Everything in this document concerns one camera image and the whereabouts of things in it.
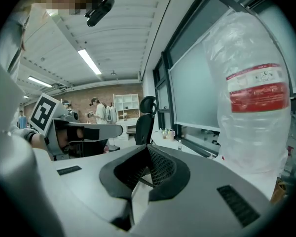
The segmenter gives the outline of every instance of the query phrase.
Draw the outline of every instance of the table surface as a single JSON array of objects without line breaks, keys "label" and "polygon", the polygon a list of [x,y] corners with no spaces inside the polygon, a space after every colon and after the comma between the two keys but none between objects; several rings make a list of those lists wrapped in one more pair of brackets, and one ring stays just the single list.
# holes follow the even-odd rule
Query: table surface
[{"label": "table surface", "polygon": [[[163,139],[162,134],[159,131],[152,132],[151,138],[156,145],[166,147],[166,148],[173,148],[177,150],[180,144],[177,140],[171,141],[170,139]],[[201,157],[201,155],[199,155],[197,152],[193,151],[192,149],[190,149],[185,145],[182,145],[182,151]]]}]

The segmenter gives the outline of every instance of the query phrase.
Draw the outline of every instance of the small bottle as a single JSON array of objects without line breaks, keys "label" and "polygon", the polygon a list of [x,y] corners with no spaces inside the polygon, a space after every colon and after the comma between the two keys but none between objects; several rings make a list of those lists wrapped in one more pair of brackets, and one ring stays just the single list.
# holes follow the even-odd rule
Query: small bottle
[{"label": "small bottle", "polygon": [[179,140],[178,150],[182,151],[182,141]]}]

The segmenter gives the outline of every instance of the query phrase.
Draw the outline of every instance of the person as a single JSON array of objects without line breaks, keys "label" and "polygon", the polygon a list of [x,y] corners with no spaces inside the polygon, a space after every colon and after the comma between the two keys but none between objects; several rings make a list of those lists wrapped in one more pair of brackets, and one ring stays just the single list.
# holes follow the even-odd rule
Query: person
[{"label": "person", "polygon": [[95,119],[97,124],[107,124],[106,120],[106,104],[100,102],[100,100],[97,97],[94,97],[91,99],[91,105],[94,105],[96,107],[96,112],[95,112]]},{"label": "person", "polygon": [[[101,2],[102,0],[21,0],[0,32],[0,65],[16,82],[21,53],[22,50],[25,50],[23,38],[32,4],[40,3],[43,6],[49,6],[48,9],[77,10],[85,9],[86,5],[91,1],[94,3],[95,1]],[[19,129],[16,125],[11,125],[9,132],[11,132],[12,135],[23,137],[30,142],[33,148],[47,150],[44,137],[32,129]],[[77,136],[79,139],[83,139],[83,132],[79,129],[77,130]],[[61,148],[68,145],[69,142],[66,130],[57,131],[57,138]]]},{"label": "person", "polygon": [[20,111],[20,116],[18,118],[18,128],[26,128],[26,117],[23,115],[23,111]]}]

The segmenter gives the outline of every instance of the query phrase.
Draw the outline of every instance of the laboratory room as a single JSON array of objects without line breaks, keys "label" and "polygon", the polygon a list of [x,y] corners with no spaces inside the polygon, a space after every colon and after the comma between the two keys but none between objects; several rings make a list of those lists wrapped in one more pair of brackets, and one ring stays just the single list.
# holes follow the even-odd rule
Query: laboratory room
[{"label": "laboratory room", "polygon": [[288,0],[9,1],[1,234],[296,230]]}]

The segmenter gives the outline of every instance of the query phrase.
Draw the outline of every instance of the ceiling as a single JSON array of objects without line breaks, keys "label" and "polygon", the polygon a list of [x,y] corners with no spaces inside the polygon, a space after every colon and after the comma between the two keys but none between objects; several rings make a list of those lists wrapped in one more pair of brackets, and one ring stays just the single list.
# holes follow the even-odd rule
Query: ceiling
[{"label": "ceiling", "polygon": [[[25,32],[17,83],[33,102],[84,85],[139,82],[162,17],[170,0],[115,0],[112,10],[95,26],[66,11],[33,6]],[[97,76],[77,51],[86,49],[101,71]],[[55,88],[28,80],[33,76]]]}]

